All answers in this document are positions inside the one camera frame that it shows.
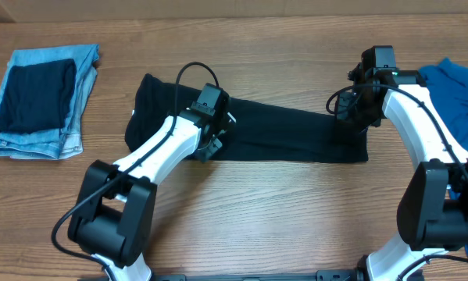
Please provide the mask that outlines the black t-shirt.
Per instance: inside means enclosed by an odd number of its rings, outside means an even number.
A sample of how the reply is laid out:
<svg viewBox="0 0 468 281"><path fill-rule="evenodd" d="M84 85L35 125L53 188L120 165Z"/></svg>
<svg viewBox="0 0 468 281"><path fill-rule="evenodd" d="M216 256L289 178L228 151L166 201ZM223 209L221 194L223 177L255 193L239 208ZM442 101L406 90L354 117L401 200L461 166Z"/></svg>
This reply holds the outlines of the black t-shirt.
<svg viewBox="0 0 468 281"><path fill-rule="evenodd" d="M146 142L177 108L184 109L198 89L144 76L135 97L134 114L125 132L131 151ZM232 98L229 111L235 127L220 136L217 161L291 161L322 163L365 162L366 135L342 133L334 117L292 108Z"/></svg>

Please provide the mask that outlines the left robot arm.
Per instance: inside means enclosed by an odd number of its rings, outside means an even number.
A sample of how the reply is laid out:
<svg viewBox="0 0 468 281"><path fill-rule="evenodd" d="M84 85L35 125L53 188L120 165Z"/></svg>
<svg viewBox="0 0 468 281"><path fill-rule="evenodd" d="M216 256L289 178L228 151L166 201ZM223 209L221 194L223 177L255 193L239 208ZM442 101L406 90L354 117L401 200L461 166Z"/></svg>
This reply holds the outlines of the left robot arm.
<svg viewBox="0 0 468 281"><path fill-rule="evenodd" d="M92 163L84 176L68 237L99 263L106 280L149 280L145 264L158 185L186 157L208 161L235 124L229 95L206 84L198 98L142 146L113 164Z"/></svg>

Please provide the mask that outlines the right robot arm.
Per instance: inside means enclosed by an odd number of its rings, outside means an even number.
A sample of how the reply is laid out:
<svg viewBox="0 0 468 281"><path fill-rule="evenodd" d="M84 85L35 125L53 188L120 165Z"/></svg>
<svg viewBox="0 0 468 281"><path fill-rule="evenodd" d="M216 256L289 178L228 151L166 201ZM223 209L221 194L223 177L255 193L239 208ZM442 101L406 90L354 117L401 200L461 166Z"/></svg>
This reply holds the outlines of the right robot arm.
<svg viewBox="0 0 468 281"><path fill-rule="evenodd" d="M352 85L332 94L335 137L362 137L382 119L399 133L414 174L397 208L397 232L355 269L320 270L318 280L422 280L434 259L460 261L455 251L468 244L468 151L451 135L416 70L400 70L394 49L376 45L361 54L348 73Z"/></svg>

